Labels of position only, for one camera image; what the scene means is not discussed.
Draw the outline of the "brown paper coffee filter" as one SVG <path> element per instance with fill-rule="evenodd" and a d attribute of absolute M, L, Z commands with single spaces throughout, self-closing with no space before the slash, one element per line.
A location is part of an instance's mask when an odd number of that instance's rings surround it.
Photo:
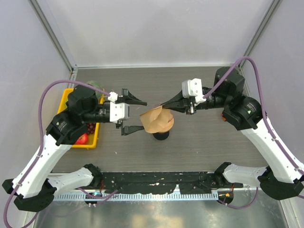
<path fill-rule="evenodd" d="M 171 110 L 158 106 L 140 115 L 141 123 L 147 133 L 164 133 L 174 125 Z"/>

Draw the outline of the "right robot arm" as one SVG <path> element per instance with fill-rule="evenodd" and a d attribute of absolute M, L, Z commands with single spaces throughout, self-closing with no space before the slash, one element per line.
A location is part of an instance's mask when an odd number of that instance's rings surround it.
<path fill-rule="evenodd" d="M 218 187 L 235 183 L 259 187 L 275 200 L 299 196 L 304 189 L 304 176 L 300 173 L 304 165 L 279 141 L 261 104 L 243 93 L 244 77 L 236 69 L 221 67 L 216 71 L 214 83 L 220 83 L 215 91 L 204 87 L 200 79 L 186 80 L 182 90 L 162 103 L 162 107 L 186 114 L 221 108 L 223 120 L 246 136 L 268 164 L 244 167 L 224 162 L 214 172 Z"/>

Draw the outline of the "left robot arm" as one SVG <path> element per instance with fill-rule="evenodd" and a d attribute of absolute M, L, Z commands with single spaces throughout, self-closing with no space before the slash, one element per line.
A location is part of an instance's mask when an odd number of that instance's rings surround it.
<path fill-rule="evenodd" d="M 88 123 L 114 123 L 122 135 L 143 130 L 142 126 L 124 126 L 123 121 L 130 117 L 130 105 L 147 105 L 146 102 L 123 89 L 121 95 L 110 92 L 107 101 L 100 104 L 96 92 L 89 84 L 77 85 L 67 96 L 66 109 L 55 115 L 46 128 L 40 147 L 25 169 L 16 178 L 3 182 L 4 190 L 16 196 L 14 204 L 19 210 L 40 212 L 58 195 L 101 185 L 102 174 L 92 164 L 59 178 L 48 176 L 60 158 L 87 133 Z"/>

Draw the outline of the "dark red coffee server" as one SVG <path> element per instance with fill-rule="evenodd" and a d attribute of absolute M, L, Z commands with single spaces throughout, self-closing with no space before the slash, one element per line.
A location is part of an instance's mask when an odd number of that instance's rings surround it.
<path fill-rule="evenodd" d="M 163 140 L 166 140 L 169 137 L 170 132 L 167 131 L 167 132 L 164 132 L 164 133 L 153 133 L 152 135 L 156 140 L 163 141 Z"/>

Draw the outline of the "purple grape bunch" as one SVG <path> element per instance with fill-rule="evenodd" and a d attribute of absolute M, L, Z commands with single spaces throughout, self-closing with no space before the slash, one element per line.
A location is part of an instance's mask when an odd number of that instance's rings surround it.
<path fill-rule="evenodd" d="M 96 123 L 87 123 L 86 126 L 87 126 L 87 134 L 95 133 Z"/>

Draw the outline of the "yellow plastic tray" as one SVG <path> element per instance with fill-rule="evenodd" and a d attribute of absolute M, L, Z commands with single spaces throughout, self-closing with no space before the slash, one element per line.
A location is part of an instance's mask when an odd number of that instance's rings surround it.
<path fill-rule="evenodd" d="M 63 91 L 57 114 L 67 109 L 68 95 L 73 92 L 73 88 L 67 88 Z M 97 146 L 100 123 L 96 123 L 95 133 L 88 134 L 88 142 L 85 145 L 72 145 L 72 149 L 94 149 Z"/>

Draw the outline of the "green netted melon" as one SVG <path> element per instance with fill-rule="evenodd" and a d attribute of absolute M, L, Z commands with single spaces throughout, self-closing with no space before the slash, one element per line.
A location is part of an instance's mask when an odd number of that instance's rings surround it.
<path fill-rule="evenodd" d="M 104 91 L 104 89 L 102 88 L 102 86 L 100 85 L 100 83 L 97 82 L 97 81 L 90 80 L 90 81 L 87 82 L 87 84 L 89 84 L 89 85 L 91 85 L 91 86 L 93 86 L 93 87 L 95 87 L 95 88 L 97 88 L 97 89 L 99 89 L 99 90 Z M 96 95 L 96 97 L 97 97 L 98 99 L 101 99 L 102 96 L 103 96 L 103 94 L 102 94 L 101 92 L 98 92 L 98 91 L 95 91 L 95 95 Z"/>

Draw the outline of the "red apple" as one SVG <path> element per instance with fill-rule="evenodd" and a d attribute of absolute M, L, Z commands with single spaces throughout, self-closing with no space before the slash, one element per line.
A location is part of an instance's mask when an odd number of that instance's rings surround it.
<path fill-rule="evenodd" d="M 85 145 L 88 142 L 88 134 L 84 133 L 81 135 L 78 140 L 75 142 L 75 145 Z"/>

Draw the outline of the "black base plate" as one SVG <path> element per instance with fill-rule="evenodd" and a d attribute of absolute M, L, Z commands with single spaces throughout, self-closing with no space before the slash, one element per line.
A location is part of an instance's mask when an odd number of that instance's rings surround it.
<path fill-rule="evenodd" d="M 119 194 L 172 194 L 179 187 L 181 194 L 210 193 L 223 188 L 243 187 L 241 183 L 229 183 L 214 173 L 204 171 L 184 172 L 103 172 L 102 179 L 85 190 L 104 190 Z"/>

